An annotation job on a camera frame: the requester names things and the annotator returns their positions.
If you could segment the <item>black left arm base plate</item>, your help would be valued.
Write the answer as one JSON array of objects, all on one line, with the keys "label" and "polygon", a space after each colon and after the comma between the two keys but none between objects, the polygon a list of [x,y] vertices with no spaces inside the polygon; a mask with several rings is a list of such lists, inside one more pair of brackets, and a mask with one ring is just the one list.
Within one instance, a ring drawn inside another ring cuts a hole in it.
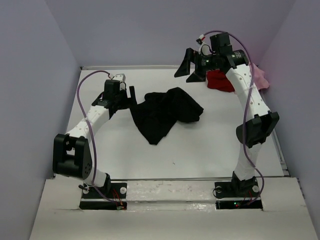
[{"label": "black left arm base plate", "polygon": [[128,185],[124,181],[111,181],[110,190],[98,188],[101,192],[85,183],[78,186],[81,189],[79,208],[81,210],[120,211],[127,209]]}]

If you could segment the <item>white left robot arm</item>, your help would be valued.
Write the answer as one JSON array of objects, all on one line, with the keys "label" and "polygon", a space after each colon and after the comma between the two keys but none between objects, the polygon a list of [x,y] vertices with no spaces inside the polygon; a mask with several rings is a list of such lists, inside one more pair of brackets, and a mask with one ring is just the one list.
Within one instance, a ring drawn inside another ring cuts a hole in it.
[{"label": "white left robot arm", "polygon": [[137,103],[135,88],[129,87],[128,97],[125,81],[123,73],[107,79],[103,92],[93,101],[83,119],[67,133],[57,134],[53,142],[53,172],[82,180],[93,186],[94,193],[101,198],[110,194],[111,178],[96,167],[97,157],[91,154],[90,143],[118,110],[129,109]]}]

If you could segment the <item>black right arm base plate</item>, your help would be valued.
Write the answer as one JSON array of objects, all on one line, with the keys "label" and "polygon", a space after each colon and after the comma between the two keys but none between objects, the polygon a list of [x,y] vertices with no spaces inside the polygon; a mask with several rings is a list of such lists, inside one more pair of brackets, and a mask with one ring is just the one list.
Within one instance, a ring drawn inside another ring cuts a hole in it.
[{"label": "black right arm base plate", "polygon": [[217,210],[244,210],[263,209],[260,188],[257,181],[245,186],[240,192],[232,188],[231,181],[219,181],[214,183],[212,194],[215,197],[215,208]]}]

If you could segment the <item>black t-shirt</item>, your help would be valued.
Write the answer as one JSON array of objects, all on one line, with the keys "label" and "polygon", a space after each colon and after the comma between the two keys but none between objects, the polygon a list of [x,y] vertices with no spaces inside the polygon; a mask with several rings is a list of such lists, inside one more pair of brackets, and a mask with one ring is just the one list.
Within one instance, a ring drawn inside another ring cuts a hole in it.
[{"label": "black t-shirt", "polygon": [[145,94],[144,102],[130,108],[132,119],[150,145],[157,145],[177,121],[195,123],[204,108],[180,87]]}]

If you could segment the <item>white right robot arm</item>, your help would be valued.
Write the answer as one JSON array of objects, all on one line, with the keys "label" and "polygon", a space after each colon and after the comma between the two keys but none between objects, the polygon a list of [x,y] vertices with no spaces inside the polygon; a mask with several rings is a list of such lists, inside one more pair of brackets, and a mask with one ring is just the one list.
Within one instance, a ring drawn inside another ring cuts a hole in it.
[{"label": "white right robot arm", "polygon": [[212,193],[217,199],[250,197],[254,202],[264,189],[255,176],[262,176],[257,168],[259,152],[280,116],[266,105],[254,82],[255,68],[245,45],[233,49],[230,39],[234,37],[222,30],[200,35],[198,50],[186,49],[174,77],[187,76],[188,83],[203,82],[209,71],[220,70],[233,86],[243,108],[242,124],[236,128],[239,155],[231,180],[216,182]]}]

